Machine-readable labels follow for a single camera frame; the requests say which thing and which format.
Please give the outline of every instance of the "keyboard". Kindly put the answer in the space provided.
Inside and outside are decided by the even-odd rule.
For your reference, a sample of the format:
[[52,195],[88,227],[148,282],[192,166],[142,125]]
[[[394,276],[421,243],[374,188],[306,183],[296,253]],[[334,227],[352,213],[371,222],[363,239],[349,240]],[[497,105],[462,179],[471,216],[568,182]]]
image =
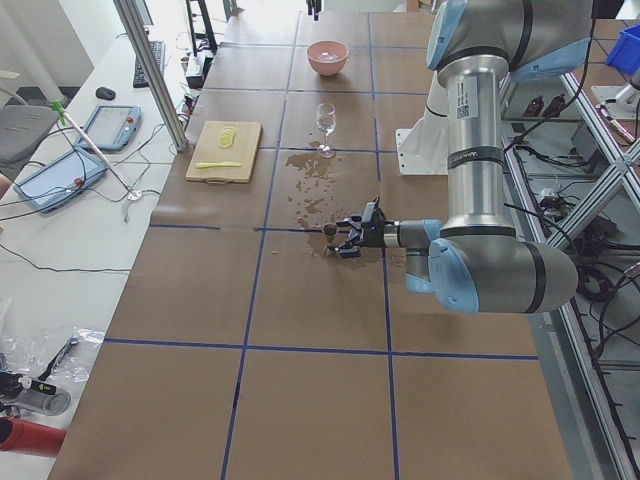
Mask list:
[[[156,63],[158,64],[158,68],[160,68],[160,73],[164,73],[165,43],[162,40],[149,40],[149,46],[151,47],[153,56],[156,58]],[[133,72],[133,88],[143,88],[148,86],[149,81],[144,74],[144,70],[142,70],[140,61],[136,57],[136,66],[135,71]]]

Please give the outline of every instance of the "table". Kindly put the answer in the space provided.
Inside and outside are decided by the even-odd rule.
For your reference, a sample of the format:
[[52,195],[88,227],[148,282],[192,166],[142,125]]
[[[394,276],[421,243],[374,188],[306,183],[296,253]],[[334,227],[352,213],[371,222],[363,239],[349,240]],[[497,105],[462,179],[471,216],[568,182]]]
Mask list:
[[[231,20],[187,136],[260,121],[254,176],[185,182],[192,151],[176,156],[52,480],[572,477],[524,316],[407,293],[399,251],[323,254],[319,227],[378,194],[390,218],[447,216],[446,178],[402,177],[395,156],[424,110],[431,24]],[[351,56],[323,79],[305,46],[326,38]]]
[[[124,160],[152,136],[157,125],[162,124],[150,90],[134,90],[131,87],[134,58],[128,38],[117,38],[67,111],[82,124],[96,105],[109,104],[98,100],[94,95],[96,88],[101,85],[109,86],[117,92],[116,100],[112,103],[140,105],[143,112],[140,130],[125,150],[109,155],[109,158],[118,164],[116,168],[129,182],[143,175],[139,188],[160,191],[175,153],[171,151],[171,139],[164,129],[158,130],[142,150],[148,163],[140,154]],[[184,72],[180,67],[179,56],[167,56],[165,80],[177,105],[184,95],[181,86],[184,83]],[[71,141],[75,140],[75,133],[68,135]],[[67,140],[61,134],[55,134],[41,144],[31,160],[46,164],[69,149]],[[27,165],[18,180],[37,168],[37,164]],[[104,198],[117,200],[126,193],[116,178],[106,174],[95,185],[95,190],[84,192],[47,215],[33,214],[4,220],[32,211],[23,203],[12,204],[19,197],[11,189],[1,202],[0,218],[3,220],[0,224],[4,232],[0,235],[0,244],[40,266],[130,269],[157,196],[145,194],[137,202],[128,205],[128,219],[125,221],[126,201],[112,203]],[[43,272],[6,251],[0,252],[0,264],[3,271],[0,276],[2,297],[12,299],[3,331],[4,340],[15,338],[22,344],[35,345],[38,350],[32,350],[31,353],[37,353],[38,361],[45,364],[75,329],[94,331],[96,340],[101,339],[100,333],[104,335],[109,325],[128,275],[126,271],[111,274]],[[90,368],[97,348],[84,345],[82,353],[77,353],[86,362],[82,366]],[[73,396],[71,407],[63,415],[45,417],[29,414],[24,418],[58,428],[68,428],[84,385],[69,381],[61,386],[68,388]],[[48,458],[12,453],[0,456],[0,469],[11,472],[14,480],[46,478],[52,465],[53,460]]]

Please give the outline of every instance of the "green clamp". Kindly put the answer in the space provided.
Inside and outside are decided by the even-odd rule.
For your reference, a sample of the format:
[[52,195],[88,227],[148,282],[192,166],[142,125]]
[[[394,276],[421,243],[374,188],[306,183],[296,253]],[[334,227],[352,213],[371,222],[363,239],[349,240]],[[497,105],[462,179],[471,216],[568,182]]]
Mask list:
[[66,123],[64,121],[64,107],[62,106],[62,103],[60,103],[58,101],[51,102],[49,104],[49,107],[51,108],[51,110],[53,110],[54,112],[56,112],[60,116],[60,123],[62,123],[63,125],[66,125]]

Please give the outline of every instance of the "bottle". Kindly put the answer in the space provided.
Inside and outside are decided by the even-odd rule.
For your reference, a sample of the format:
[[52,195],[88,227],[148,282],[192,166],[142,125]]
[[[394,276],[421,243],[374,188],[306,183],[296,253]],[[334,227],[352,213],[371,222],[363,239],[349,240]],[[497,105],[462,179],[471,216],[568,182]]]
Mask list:
[[542,107],[544,107],[544,102],[542,101],[542,95],[538,95],[536,98],[529,102],[527,105],[527,109],[522,114],[523,117],[537,117],[540,115],[542,111]]
[[69,408],[71,394],[20,373],[0,372],[0,402],[55,416]]
[[542,112],[543,117],[557,117],[560,115],[560,111],[564,108],[564,93],[561,93],[557,97],[553,97],[549,106]]

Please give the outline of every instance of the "tablet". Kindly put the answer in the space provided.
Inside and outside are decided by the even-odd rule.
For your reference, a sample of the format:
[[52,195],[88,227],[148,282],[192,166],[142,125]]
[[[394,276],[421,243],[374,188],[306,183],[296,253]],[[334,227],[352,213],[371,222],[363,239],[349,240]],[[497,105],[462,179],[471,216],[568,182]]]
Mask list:
[[[96,146],[105,152],[118,152],[131,141],[142,120],[142,110],[133,105],[100,105],[84,126],[84,132]],[[78,137],[76,146],[91,151],[91,147]]]
[[50,212],[97,182],[106,168],[100,159],[76,148],[17,182],[13,189],[36,210]]

